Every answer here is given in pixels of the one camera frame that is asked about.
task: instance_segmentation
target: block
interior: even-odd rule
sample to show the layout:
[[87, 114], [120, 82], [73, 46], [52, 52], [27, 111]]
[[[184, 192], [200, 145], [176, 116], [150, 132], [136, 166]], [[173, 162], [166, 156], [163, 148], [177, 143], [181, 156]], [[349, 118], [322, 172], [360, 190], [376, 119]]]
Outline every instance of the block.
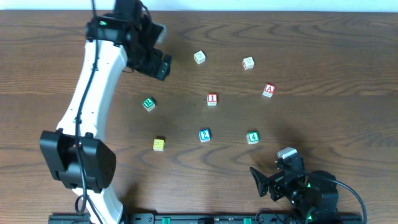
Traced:
[[142, 105], [147, 111], [153, 110], [156, 106], [155, 102], [151, 98], [147, 98], [146, 100], [144, 100], [144, 102], [142, 102]]
[[163, 152], [163, 149], [164, 149], [164, 140], [163, 139], [155, 139], [154, 150]]
[[199, 132], [200, 142], [210, 141], [210, 131], [208, 129]]
[[216, 106], [217, 105], [217, 94], [216, 93], [207, 94], [207, 105], [208, 106]]
[[248, 58], [243, 59], [242, 64], [243, 64], [243, 68], [245, 70], [247, 70], [247, 69], [254, 67], [254, 60], [252, 57], [248, 57]]
[[271, 98], [274, 93], [275, 93], [275, 86], [267, 83], [264, 92], [262, 92], [262, 94], [266, 97]]
[[246, 135], [248, 144], [255, 144], [260, 141], [259, 133], [257, 131], [250, 132]]
[[197, 53], [195, 53], [195, 54], [193, 55], [193, 59], [195, 59], [195, 61], [196, 61], [197, 64], [199, 65], [199, 64], [205, 62], [205, 60], [206, 60], [206, 55], [205, 55], [202, 51], [199, 51], [199, 52], [197, 52]]

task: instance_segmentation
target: wooden table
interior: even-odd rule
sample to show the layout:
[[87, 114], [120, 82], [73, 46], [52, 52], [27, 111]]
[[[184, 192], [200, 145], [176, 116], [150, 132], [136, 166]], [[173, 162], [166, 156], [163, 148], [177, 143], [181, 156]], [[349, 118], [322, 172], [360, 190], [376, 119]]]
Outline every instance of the wooden table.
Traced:
[[[369, 223], [398, 218], [398, 15], [327, 12], [152, 12], [173, 56], [164, 82], [123, 73], [106, 144], [118, 158], [114, 187], [132, 208], [159, 213], [289, 210], [259, 198], [249, 172], [277, 172], [276, 152], [296, 147], [308, 170], [327, 170], [364, 199]], [[0, 12], [0, 223], [44, 223], [74, 212], [39, 149], [77, 83], [89, 11]], [[206, 53], [197, 65], [193, 54]], [[243, 70], [242, 59], [255, 66]], [[277, 87], [261, 96], [267, 82]], [[216, 107], [206, 94], [216, 92]], [[153, 113], [141, 105], [148, 96]], [[210, 127], [210, 142], [198, 132]], [[261, 141], [248, 145], [246, 133]], [[165, 136], [165, 152], [153, 140]], [[339, 188], [339, 211], [360, 213]]]

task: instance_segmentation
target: blue block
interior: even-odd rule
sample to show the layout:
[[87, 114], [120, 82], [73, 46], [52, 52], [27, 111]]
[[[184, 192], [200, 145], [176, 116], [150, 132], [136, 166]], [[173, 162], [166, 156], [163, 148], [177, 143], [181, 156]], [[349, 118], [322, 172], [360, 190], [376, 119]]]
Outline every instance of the blue block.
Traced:
[[210, 131], [208, 129], [199, 132], [200, 142], [210, 141]]

